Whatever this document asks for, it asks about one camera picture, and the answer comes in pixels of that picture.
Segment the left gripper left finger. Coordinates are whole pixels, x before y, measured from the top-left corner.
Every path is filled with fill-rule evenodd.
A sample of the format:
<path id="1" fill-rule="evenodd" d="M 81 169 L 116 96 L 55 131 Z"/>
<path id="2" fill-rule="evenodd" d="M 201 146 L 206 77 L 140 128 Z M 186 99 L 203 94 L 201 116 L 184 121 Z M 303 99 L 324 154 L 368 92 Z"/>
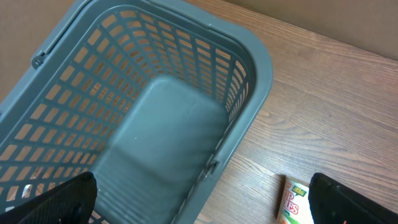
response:
<path id="1" fill-rule="evenodd" d="M 88 223 L 97 198 L 96 179 L 84 172 L 1 215 L 2 224 Z"/>

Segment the grey plastic shopping basket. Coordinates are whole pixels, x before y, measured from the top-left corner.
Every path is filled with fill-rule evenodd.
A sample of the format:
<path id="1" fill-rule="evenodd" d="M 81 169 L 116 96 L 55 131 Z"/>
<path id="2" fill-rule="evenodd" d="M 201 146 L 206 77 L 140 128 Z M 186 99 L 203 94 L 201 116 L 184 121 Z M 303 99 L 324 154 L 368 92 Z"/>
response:
<path id="1" fill-rule="evenodd" d="M 76 1 L 1 103 L 1 216 L 193 223 L 272 86 L 250 30 L 184 1 Z"/>

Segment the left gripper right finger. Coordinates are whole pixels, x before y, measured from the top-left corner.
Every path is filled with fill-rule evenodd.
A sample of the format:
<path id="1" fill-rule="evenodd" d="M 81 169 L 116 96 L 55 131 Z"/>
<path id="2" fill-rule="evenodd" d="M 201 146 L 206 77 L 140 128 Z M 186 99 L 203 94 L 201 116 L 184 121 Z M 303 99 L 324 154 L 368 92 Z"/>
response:
<path id="1" fill-rule="evenodd" d="M 314 224 L 397 224 L 397 214 L 317 172 L 308 191 Z"/>

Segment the instant noodle cup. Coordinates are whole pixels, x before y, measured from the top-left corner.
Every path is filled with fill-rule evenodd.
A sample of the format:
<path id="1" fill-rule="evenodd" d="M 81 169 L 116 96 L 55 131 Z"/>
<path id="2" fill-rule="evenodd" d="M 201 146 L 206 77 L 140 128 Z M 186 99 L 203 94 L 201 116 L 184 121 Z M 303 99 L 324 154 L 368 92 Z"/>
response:
<path id="1" fill-rule="evenodd" d="M 308 200 L 309 184 L 286 176 L 277 224 L 314 224 Z"/>

